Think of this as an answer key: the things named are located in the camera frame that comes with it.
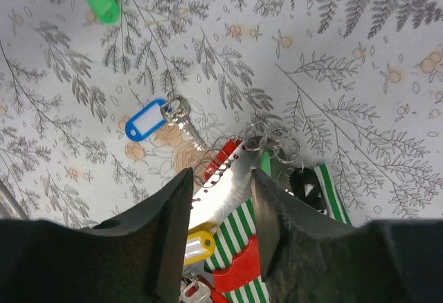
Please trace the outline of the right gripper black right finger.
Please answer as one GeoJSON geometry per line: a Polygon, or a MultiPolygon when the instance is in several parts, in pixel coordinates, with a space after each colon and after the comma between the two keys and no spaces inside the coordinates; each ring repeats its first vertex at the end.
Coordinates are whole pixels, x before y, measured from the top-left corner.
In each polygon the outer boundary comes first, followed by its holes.
{"type": "Polygon", "coordinates": [[[355,228],[251,174],[261,276],[272,302],[441,302],[442,221],[355,228]]]}

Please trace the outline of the blue tagged key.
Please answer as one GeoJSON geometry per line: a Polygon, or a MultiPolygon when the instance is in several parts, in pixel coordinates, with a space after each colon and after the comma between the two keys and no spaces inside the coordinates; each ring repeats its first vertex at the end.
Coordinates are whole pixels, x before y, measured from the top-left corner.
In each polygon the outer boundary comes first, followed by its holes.
{"type": "Polygon", "coordinates": [[[170,125],[185,133],[197,150],[207,150],[205,140],[191,122],[190,113],[191,106],[181,95],[169,100],[155,99],[127,121],[125,134],[131,141],[140,142],[162,126],[170,125]]]}

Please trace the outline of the red tagged key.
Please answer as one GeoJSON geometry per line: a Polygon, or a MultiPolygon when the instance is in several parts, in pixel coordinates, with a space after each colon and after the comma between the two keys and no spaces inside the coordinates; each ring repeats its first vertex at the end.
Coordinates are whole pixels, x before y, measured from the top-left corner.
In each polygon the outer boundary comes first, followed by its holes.
{"type": "Polygon", "coordinates": [[[181,276],[179,302],[186,303],[229,303],[217,292],[208,280],[200,275],[183,273],[181,276]]]}

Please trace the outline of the yellow tagged keys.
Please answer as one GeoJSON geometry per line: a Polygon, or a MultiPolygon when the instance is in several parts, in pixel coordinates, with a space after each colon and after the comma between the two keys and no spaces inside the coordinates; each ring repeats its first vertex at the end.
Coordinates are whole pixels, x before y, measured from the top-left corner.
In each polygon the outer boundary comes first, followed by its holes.
{"type": "Polygon", "coordinates": [[[184,266],[189,266],[211,257],[216,248],[215,233],[218,227],[203,223],[188,231],[184,254],[184,266]]]}

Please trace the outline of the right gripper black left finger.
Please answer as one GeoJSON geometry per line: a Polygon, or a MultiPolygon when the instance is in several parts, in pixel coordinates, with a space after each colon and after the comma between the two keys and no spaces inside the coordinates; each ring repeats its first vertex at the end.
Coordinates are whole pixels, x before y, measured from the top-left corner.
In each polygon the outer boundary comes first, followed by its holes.
{"type": "Polygon", "coordinates": [[[177,302],[193,171],[92,228],[1,222],[2,302],[177,302]]]}

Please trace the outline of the black tagged key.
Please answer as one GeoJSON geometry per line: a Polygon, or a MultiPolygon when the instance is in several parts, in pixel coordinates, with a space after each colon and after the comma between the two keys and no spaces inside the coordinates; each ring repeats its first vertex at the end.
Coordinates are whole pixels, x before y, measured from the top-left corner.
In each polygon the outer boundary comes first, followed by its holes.
{"type": "Polygon", "coordinates": [[[289,176],[289,183],[295,197],[318,212],[327,214],[323,191],[313,169],[295,168],[289,176]]]}

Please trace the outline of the red handled silver keyring carabiner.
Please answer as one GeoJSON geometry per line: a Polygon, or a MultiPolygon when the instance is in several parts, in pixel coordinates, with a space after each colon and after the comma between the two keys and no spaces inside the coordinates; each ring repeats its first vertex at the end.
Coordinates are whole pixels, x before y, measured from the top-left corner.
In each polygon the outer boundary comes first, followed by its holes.
{"type": "Polygon", "coordinates": [[[193,197],[189,230],[203,223],[213,223],[219,228],[230,213],[247,200],[252,201],[251,172],[260,169],[262,152],[275,151],[278,173],[286,159],[280,142],[288,137],[287,129],[277,128],[264,136],[232,142],[231,153],[193,197]]]}

